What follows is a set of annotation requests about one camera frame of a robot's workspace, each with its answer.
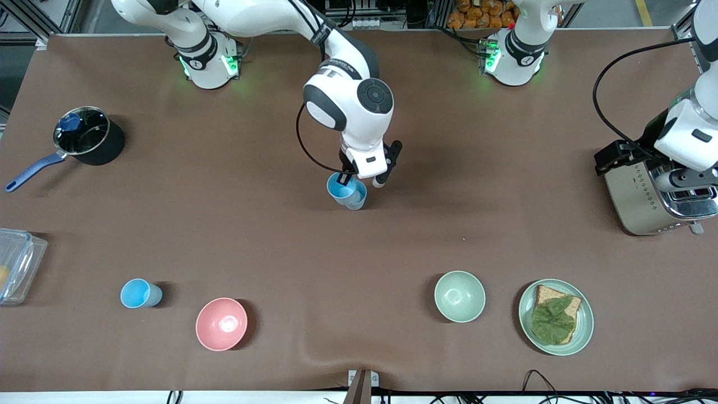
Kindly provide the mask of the light blue plastic cup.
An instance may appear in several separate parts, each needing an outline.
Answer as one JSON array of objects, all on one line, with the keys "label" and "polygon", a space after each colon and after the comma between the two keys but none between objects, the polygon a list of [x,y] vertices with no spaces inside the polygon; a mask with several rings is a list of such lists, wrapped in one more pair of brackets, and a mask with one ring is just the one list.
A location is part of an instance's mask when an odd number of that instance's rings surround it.
[{"label": "light blue plastic cup", "polygon": [[162,289],[145,279],[136,278],[126,282],[120,292],[120,302],[127,309],[143,309],[159,304]]},{"label": "light blue plastic cup", "polygon": [[331,174],[326,182],[326,191],[339,204],[349,210],[362,209],[367,197],[367,187],[355,176],[349,176],[346,185],[339,182],[339,172]]}]

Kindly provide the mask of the beige chrome toaster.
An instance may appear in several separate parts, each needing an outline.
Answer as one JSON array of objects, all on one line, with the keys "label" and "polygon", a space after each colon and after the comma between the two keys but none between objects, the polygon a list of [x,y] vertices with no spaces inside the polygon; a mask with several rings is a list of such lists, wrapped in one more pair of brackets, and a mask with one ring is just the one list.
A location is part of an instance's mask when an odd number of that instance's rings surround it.
[{"label": "beige chrome toaster", "polygon": [[653,236],[689,227],[703,232],[702,221],[718,217],[718,187],[695,187],[679,192],[660,192],[654,178],[672,171],[674,164],[649,169],[638,163],[613,169],[604,175],[615,210],[626,232]]}]

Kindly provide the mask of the light green bowl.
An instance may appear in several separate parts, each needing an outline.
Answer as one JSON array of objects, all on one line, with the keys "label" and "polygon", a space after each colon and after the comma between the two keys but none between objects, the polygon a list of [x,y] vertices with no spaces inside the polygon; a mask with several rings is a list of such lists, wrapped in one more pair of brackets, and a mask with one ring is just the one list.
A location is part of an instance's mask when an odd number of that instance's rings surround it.
[{"label": "light green bowl", "polygon": [[457,324],[476,320],[486,307],[486,291],[482,282],[467,271],[443,274],[434,286],[434,304],[438,311]]}]

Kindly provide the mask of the bag of orange snacks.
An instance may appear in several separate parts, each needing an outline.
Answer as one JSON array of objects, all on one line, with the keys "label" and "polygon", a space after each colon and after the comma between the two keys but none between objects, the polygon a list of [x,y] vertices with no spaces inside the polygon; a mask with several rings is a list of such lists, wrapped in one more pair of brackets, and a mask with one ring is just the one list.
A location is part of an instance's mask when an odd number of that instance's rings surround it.
[{"label": "bag of orange snacks", "polygon": [[511,0],[453,0],[445,26],[449,30],[511,28],[520,14]]}]

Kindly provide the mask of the light green plate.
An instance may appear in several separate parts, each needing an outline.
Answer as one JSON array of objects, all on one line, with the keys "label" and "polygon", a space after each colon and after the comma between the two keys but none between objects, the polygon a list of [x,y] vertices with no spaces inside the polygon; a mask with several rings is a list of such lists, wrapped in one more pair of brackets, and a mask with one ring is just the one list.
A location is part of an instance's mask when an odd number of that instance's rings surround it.
[{"label": "light green plate", "polygon": [[[567,343],[549,345],[548,343],[541,342],[533,332],[531,332],[531,315],[533,308],[539,302],[540,287],[548,287],[554,291],[574,296],[581,301],[575,310],[569,310],[569,315],[574,313],[573,317],[576,320],[576,327]],[[549,355],[575,355],[588,345],[594,332],[594,314],[585,295],[577,287],[561,279],[541,279],[524,287],[520,295],[517,315],[523,333],[528,340],[531,341],[532,345],[536,348]]]}]

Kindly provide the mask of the pink bowl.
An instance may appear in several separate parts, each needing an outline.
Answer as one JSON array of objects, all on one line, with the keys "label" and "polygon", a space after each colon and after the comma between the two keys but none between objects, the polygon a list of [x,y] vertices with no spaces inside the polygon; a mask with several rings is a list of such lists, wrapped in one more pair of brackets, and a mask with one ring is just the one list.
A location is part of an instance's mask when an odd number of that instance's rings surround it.
[{"label": "pink bowl", "polygon": [[199,343],[210,351],[231,350],[248,328],[244,306],[230,297],[208,302],[195,320],[195,334]]}]

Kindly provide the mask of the glass lid with blue knob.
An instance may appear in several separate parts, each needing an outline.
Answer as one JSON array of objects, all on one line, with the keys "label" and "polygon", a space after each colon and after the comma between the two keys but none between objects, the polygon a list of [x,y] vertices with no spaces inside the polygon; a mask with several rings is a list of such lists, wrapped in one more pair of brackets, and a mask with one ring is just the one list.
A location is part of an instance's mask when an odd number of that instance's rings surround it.
[{"label": "glass lid with blue knob", "polygon": [[96,148],[109,130],[106,114],[95,107],[78,107],[57,122],[52,140],[67,154],[83,154]]}]

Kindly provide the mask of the clear plastic container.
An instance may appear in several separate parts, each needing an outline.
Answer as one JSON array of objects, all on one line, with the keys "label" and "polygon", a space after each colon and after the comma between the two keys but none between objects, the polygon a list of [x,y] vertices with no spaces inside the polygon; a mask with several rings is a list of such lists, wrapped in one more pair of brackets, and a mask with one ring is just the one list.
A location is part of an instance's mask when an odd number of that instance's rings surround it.
[{"label": "clear plastic container", "polygon": [[46,249],[47,241],[29,232],[0,228],[0,306],[25,301]]}]

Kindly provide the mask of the aluminium frame profile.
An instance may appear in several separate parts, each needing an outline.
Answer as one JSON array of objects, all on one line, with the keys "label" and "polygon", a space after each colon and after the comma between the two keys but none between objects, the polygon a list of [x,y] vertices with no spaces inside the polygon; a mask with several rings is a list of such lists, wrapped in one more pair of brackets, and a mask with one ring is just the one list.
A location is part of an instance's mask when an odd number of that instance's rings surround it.
[{"label": "aluminium frame profile", "polygon": [[0,33],[69,33],[81,0],[0,0]]}]

